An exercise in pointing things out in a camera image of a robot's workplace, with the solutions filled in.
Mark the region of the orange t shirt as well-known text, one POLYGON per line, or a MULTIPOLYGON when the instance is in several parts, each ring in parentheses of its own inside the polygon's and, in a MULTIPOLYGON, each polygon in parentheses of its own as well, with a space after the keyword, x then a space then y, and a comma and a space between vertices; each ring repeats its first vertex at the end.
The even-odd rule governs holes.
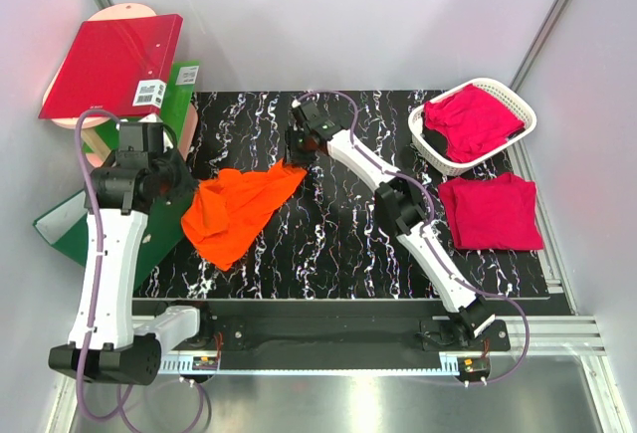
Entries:
POLYGON ((185 237, 204 260, 229 270, 306 175, 305 169, 282 161, 267 171, 220 170, 216 178, 199 183, 181 218, 185 237))

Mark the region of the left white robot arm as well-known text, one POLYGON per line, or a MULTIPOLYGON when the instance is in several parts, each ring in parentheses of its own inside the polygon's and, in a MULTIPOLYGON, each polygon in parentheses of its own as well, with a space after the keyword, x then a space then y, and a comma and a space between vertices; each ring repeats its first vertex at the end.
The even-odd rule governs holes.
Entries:
POLYGON ((111 160, 86 184, 88 252, 82 296, 66 343, 51 348, 51 369, 78 382, 148 385, 161 358, 184 341, 195 349, 214 339, 199 309, 173 306, 141 326, 132 319, 139 249, 157 205, 191 200, 196 182, 161 121, 119 128, 111 160))

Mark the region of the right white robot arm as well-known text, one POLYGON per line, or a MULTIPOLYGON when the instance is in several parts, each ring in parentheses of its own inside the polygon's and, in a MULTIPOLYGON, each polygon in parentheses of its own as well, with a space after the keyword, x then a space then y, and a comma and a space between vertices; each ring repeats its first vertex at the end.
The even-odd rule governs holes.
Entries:
POLYGON ((319 110, 308 94, 291 106, 284 163, 307 166, 322 152, 353 172, 373 193, 377 227, 397 240, 424 271, 452 321, 453 341, 474 349, 495 320, 484 295, 467 283, 431 227, 435 206, 427 189, 363 144, 353 130, 319 110))

